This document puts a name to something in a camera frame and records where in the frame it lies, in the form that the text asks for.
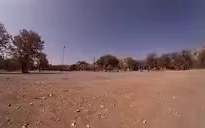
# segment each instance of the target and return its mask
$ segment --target dry dirt field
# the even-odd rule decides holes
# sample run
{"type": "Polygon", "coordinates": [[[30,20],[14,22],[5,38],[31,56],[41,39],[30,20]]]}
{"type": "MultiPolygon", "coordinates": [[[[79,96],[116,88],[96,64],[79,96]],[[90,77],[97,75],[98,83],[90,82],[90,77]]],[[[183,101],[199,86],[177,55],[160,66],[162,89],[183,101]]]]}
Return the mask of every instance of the dry dirt field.
{"type": "Polygon", "coordinates": [[[0,128],[205,128],[205,70],[0,74],[0,128]]]}

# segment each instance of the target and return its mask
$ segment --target tall pole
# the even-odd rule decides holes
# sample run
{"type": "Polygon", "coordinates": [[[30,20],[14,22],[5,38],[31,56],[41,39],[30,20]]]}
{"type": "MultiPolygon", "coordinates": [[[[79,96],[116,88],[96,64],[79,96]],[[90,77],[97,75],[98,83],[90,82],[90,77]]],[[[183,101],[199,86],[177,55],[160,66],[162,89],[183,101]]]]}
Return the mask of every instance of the tall pole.
{"type": "Polygon", "coordinates": [[[63,54],[62,54],[62,71],[64,68],[64,57],[65,57],[65,45],[63,46],[63,54]]]}

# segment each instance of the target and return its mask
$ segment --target dirt ground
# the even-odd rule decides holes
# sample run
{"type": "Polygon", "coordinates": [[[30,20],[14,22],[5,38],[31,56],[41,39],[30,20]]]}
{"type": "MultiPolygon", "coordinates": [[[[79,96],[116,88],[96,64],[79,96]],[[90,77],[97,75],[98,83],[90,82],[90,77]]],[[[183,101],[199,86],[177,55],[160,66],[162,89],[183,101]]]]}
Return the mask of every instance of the dirt ground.
{"type": "Polygon", "coordinates": [[[205,128],[205,70],[0,74],[0,128],[205,128]]]}

